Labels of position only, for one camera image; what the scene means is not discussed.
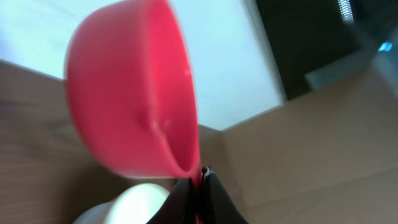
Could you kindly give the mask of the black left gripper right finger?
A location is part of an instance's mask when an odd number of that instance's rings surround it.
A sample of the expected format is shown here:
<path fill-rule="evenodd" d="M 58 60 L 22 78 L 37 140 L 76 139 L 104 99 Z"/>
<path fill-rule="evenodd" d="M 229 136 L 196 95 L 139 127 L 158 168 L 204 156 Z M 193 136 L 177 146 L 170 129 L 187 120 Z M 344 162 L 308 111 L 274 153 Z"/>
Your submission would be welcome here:
<path fill-rule="evenodd" d="M 200 211 L 204 224 L 248 224 L 211 167 L 201 170 Z"/>

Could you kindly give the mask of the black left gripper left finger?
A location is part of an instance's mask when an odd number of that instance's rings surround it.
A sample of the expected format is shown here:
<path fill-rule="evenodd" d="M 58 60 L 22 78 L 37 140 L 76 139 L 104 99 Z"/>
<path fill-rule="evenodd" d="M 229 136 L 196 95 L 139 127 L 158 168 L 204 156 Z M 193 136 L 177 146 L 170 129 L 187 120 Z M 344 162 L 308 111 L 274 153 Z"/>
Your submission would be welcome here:
<path fill-rule="evenodd" d="M 196 192 L 191 179 L 178 179 L 174 189 L 147 224 L 196 224 Z"/>

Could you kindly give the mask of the red measuring scoop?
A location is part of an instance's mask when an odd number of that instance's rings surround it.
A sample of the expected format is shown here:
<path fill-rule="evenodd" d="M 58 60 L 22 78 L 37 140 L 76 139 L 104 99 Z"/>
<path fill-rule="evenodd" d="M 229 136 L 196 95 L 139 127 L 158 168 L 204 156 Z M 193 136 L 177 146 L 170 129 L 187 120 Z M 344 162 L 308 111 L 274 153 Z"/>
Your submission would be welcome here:
<path fill-rule="evenodd" d="M 168 1 L 120 1 L 90 14 L 68 48 L 65 89 L 92 155 L 127 178 L 201 182 L 193 75 Z"/>

